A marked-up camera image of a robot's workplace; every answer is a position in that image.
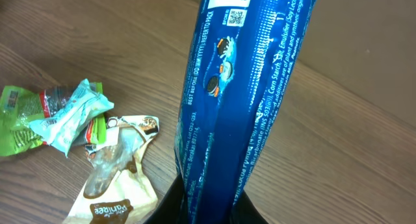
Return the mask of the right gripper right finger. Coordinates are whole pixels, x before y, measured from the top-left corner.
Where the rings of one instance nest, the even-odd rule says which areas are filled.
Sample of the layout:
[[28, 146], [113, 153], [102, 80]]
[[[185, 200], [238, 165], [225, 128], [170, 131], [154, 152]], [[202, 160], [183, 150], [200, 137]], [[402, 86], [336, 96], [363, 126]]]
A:
[[247, 193], [243, 191], [231, 211], [231, 224], [268, 224], [268, 222], [257, 211]]

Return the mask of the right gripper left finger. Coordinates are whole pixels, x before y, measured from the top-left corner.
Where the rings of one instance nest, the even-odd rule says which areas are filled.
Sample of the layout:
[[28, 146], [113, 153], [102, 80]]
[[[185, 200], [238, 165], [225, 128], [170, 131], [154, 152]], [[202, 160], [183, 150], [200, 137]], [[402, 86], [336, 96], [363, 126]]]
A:
[[188, 224], [185, 187], [178, 175], [162, 201], [144, 224]]

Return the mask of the beige brown snack packet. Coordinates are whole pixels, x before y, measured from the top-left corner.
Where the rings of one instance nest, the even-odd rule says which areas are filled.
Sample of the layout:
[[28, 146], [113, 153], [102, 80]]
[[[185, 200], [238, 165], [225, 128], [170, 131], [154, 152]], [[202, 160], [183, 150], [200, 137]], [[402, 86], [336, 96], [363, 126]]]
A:
[[159, 130], [155, 116], [109, 118], [105, 143], [85, 147], [93, 170], [64, 222], [126, 224], [146, 217], [158, 198], [141, 162]]

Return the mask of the light teal snack packet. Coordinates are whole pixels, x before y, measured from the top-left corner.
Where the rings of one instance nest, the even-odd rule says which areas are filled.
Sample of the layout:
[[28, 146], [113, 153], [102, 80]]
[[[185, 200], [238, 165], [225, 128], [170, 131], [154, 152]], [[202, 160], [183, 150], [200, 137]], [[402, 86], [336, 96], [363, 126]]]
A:
[[52, 117], [31, 121], [29, 128], [48, 145], [67, 155], [73, 141], [90, 120], [113, 108], [114, 103], [103, 94], [93, 91], [88, 79], [84, 79], [64, 108]]

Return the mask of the blue snack bar wrapper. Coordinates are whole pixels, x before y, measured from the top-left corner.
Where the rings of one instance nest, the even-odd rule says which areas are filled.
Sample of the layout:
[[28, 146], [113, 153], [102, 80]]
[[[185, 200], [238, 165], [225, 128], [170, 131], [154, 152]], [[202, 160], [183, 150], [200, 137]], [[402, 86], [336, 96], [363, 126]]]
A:
[[175, 134], [189, 223], [222, 223], [276, 120], [316, 0], [201, 0]]

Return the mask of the green snack packet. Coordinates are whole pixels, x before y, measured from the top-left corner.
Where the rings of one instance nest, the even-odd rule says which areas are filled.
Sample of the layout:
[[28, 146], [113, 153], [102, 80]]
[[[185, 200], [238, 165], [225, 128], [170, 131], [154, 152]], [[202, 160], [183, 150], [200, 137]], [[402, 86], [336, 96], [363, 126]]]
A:
[[[1, 94], [1, 156], [12, 156], [47, 145], [42, 137], [29, 128], [37, 119], [54, 116], [64, 108], [77, 86], [56, 86], [34, 93], [18, 86], [5, 86]], [[100, 82], [90, 82], [93, 91], [103, 94]], [[107, 124], [102, 114], [92, 118], [73, 141], [78, 145], [104, 143]]]

